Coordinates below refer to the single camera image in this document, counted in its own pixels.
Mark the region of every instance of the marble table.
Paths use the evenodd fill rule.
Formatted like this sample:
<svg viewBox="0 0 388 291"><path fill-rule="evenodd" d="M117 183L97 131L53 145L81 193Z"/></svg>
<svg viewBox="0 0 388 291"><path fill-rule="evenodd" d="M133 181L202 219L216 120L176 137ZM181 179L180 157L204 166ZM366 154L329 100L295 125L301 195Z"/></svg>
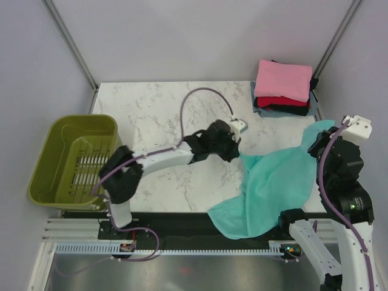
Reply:
<svg viewBox="0 0 388 291"><path fill-rule="evenodd" d="M180 138L179 108L185 95L197 87L221 92L235 115L249 123L240 151L265 155L300 145L303 130L314 117L261 118L252 112L250 82L134 82L102 83L93 113L107 114L118 123L118 132L132 150L175 144ZM185 134L206 129L216 119L229 120L224 101L208 91L194 93L183 111ZM131 209L138 212L206 212L237 196L243 178L239 159L224 162L218 156L190 166L177 166L144 177ZM304 206L306 211L324 211L318 189Z"/></svg>

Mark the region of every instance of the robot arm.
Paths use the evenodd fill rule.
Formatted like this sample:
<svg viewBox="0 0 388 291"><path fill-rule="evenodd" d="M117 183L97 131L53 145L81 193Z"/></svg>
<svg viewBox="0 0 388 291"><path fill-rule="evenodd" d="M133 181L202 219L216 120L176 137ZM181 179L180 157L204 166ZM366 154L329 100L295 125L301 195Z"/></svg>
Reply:
<svg viewBox="0 0 388 291"><path fill-rule="evenodd" d="M135 194L142 177L168 167L203 161L210 154L230 162L239 157L240 136L247 128L245 121L232 117L229 123L216 120L207 130L199 130L185 136L177 147L160 147L137 152L131 151L126 145L119 147L100 170L101 179L124 162L140 156L143 158L118 170L102 184L110 197L110 210L117 227L124 227L132 221L130 198ZM157 154L147 156L150 152Z"/></svg>
<svg viewBox="0 0 388 291"><path fill-rule="evenodd" d="M366 140L371 131L370 120L355 116L345 116L343 124L349 121L339 138L333 143L324 164L323 183L325 193L333 204L356 229L366 248L367 256L356 233L336 215L324 199L322 204L332 218L333 228L338 238L341 264L328 252L324 244L306 221L301 209L286 210L279 217L279 226L286 235L290 235L304 250L321 281L321 291L380 290L376 277L372 248L373 209L368 193L357 181L364 163L360 157L359 144ZM309 153L318 163L323 150L332 135L338 130L332 127L321 132ZM368 270L366 261L370 261Z"/></svg>

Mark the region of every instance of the white wall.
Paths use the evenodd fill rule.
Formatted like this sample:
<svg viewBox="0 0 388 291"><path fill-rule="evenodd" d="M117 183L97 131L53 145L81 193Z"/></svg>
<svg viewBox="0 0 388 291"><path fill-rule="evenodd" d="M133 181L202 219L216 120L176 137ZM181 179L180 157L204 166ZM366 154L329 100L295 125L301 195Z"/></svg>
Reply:
<svg viewBox="0 0 388 291"><path fill-rule="evenodd" d="M316 67L352 0L53 0L97 82L253 80Z"/></svg>
<svg viewBox="0 0 388 291"><path fill-rule="evenodd" d="M92 98L40 0L0 8L0 290L26 290L50 213L27 185L50 124Z"/></svg>
<svg viewBox="0 0 388 291"><path fill-rule="evenodd" d="M373 199L374 245L388 273L388 1L364 1L334 51L318 84L325 118L344 114L372 120L370 139L361 146L363 187Z"/></svg>

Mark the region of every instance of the green towel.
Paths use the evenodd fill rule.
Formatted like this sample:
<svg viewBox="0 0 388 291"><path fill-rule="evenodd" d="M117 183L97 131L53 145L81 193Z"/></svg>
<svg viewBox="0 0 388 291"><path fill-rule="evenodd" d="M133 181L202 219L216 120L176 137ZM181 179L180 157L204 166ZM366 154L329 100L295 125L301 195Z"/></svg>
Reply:
<svg viewBox="0 0 388 291"><path fill-rule="evenodd" d="M333 125L334 121L329 120L310 125L303 131L299 147L266 156L241 153L241 194L209 210L215 227L227 238L253 238L274 228L281 211L302 207L316 177L316 159L307 149L319 132Z"/></svg>

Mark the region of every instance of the plastic basket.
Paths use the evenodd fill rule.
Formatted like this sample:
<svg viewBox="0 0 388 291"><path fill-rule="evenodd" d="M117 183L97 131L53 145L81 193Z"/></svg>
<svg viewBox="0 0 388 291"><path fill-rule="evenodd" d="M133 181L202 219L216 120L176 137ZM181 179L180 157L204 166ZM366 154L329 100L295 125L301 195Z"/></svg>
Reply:
<svg viewBox="0 0 388 291"><path fill-rule="evenodd" d="M90 194L98 172L121 146L116 121L107 115L69 115L50 128L28 187L30 199L63 210L102 210Z"/></svg>

